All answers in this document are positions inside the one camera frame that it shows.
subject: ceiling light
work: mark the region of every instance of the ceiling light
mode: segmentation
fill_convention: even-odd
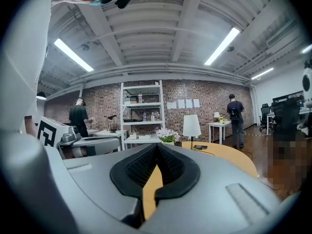
[[[46,100],[47,97],[45,96],[44,92],[39,92],[37,93],[37,96],[36,96],[37,99],[42,99],[42,100]]]
[[[214,60],[223,52],[223,50],[226,49],[227,46],[235,39],[235,37],[238,35],[239,30],[233,28],[229,34],[226,36],[226,38],[221,42],[219,47],[214,51],[214,53],[209,57],[209,59],[206,61],[205,65],[211,65]]]
[[[307,52],[309,52],[312,49],[312,44],[309,45],[308,47],[306,47],[304,50],[302,50],[302,53],[305,54]]]
[[[252,80],[258,78],[259,76],[262,76],[262,75],[266,74],[267,72],[269,72],[269,71],[271,71],[271,70],[273,70],[273,68],[270,68],[270,69],[268,69],[267,71],[264,71],[264,72],[261,73],[260,75],[257,75],[257,76],[255,76],[255,77],[252,77]]]
[[[54,44],[71,59],[73,59],[76,63],[78,63],[81,67],[83,67],[86,71],[93,71],[93,68],[85,63],[83,59],[77,56],[61,39],[57,39]]]

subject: yellow tabletop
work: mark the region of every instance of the yellow tabletop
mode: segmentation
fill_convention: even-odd
[[[199,141],[194,141],[193,145],[208,146],[207,149],[201,150],[201,152],[207,153],[208,155],[210,155],[209,153],[211,153],[216,157],[226,159],[233,165],[237,166],[244,172],[248,173],[250,176],[258,178],[257,169],[252,160],[239,150],[225,145]],[[182,147],[190,149],[191,142],[190,141],[182,142]]]
[[[215,155],[216,157],[221,157],[226,159],[230,163],[234,164],[244,172],[257,178],[257,170],[254,163],[242,152],[236,150],[232,147],[225,145],[219,145],[207,142],[193,142],[194,145],[208,146],[207,149],[201,150],[201,152],[207,153],[207,155]],[[182,142],[182,147],[190,149],[191,142]],[[155,167],[150,179],[147,181],[143,188],[143,209],[145,219],[148,219],[156,209],[156,203],[154,200],[155,191],[162,187],[161,172],[158,166]]]

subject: caution tape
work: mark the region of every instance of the caution tape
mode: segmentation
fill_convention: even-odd
[[[252,135],[252,134],[246,133],[245,131],[244,131],[244,134],[245,134],[245,135],[250,135],[250,136],[267,136],[267,135]]]

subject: desk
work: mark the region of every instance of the desk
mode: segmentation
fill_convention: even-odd
[[[125,138],[127,137],[127,130],[123,131]],[[115,133],[111,133],[110,131],[103,130],[95,133],[96,136],[110,136],[110,137],[121,137],[121,130],[117,130]]]
[[[200,152],[204,152],[204,153],[209,152],[211,154],[214,154],[216,157],[226,159],[227,161],[237,166],[238,168],[240,168],[241,170],[243,170],[250,176],[257,179],[258,177],[257,169],[254,163],[250,160],[250,158],[248,158],[242,152],[232,147],[214,144],[214,143],[194,141],[193,144],[208,146],[208,149],[202,150]],[[182,147],[190,149],[191,142],[190,141],[182,142]],[[156,209],[156,204],[154,200],[155,191],[162,186],[163,184],[162,184],[161,172],[158,166],[156,166],[152,175],[150,176],[149,180],[147,181],[147,183],[145,184],[143,188],[143,208],[144,208],[144,215],[146,219],[148,219]]]
[[[120,146],[118,147],[118,151],[121,151],[121,147],[122,147],[122,142],[121,142],[121,130],[116,130],[115,133],[111,133],[110,131],[107,130],[103,130],[103,131],[99,131],[96,132],[94,135],[95,136],[99,136],[99,137],[118,137],[119,138],[119,142],[120,142]],[[127,138],[127,130],[123,130],[123,135],[125,136],[125,138]]]
[[[303,114],[308,114],[311,112],[310,108],[302,108],[299,111],[300,115]],[[270,112],[269,114],[267,114],[267,135],[269,135],[269,118],[275,118],[275,113],[274,112]]]
[[[209,130],[209,142],[211,142],[211,127],[218,127],[219,128],[219,144],[222,145],[222,128],[223,128],[223,140],[225,140],[225,127],[230,125],[231,121],[225,121],[224,123],[209,123],[208,130]]]
[[[100,130],[97,130],[97,129],[88,129],[87,131],[88,131],[88,135],[93,135],[93,134],[99,132]]]

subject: small lamp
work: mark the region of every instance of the small lamp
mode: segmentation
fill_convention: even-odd
[[[107,118],[113,120],[113,125],[111,125],[111,133],[115,133],[117,130],[117,126],[115,125],[115,117],[116,115],[108,116]]]
[[[36,96],[37,99],[42,99],[42,100],[46,100],[47,97],[45,96],[44,92],[40,91],[39,93],[37,93]]]
[[[193,137],[201,135],[197,115],[185,115],[183,122],[183,136],[191,137],[191,149],[193,150]]]
[[[218,122],[218,118],[220,117],[219,112],[215,112],[214,113],[214,118],[216,118],[216,120],[214,120],[215,122]]]

